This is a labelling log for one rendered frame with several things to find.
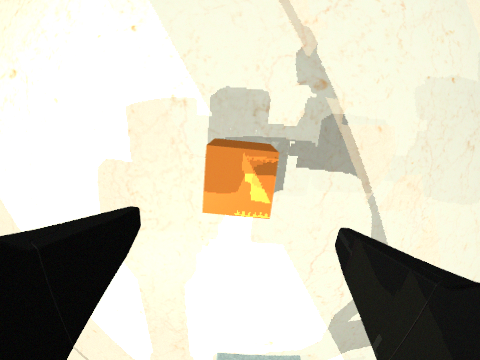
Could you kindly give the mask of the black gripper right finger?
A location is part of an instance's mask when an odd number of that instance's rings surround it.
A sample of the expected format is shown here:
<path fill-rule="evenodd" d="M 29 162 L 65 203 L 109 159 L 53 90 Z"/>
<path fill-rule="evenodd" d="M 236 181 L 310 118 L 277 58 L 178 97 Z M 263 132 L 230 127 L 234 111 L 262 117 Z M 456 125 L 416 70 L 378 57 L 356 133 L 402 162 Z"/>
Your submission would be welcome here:
<path fill-rule="evenodd" d="M 335 251 L 376 360 L 480 360 L 480 281 L 355 229 Z"/>

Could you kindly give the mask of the orange block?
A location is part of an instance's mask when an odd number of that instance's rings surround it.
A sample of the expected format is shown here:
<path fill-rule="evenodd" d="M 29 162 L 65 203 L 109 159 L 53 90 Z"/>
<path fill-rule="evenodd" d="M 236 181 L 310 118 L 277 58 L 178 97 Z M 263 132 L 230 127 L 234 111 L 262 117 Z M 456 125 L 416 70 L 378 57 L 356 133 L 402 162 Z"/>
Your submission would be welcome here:
<path fill-rule="evenodd" d="M 203 213 L 269 219 L 277 156 L 271 143 L 231 139 L 208 143 Z"/>

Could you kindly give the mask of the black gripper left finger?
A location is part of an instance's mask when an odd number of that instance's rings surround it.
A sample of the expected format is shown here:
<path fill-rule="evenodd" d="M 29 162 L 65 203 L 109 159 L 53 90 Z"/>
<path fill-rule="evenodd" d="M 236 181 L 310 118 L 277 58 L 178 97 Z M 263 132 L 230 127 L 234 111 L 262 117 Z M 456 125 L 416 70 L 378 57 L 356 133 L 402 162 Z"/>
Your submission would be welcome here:
<path fill-rule="evenodd" d="M 0 236 L 0 360 L 67 360 L 140 227 L 125 207 Z"/>

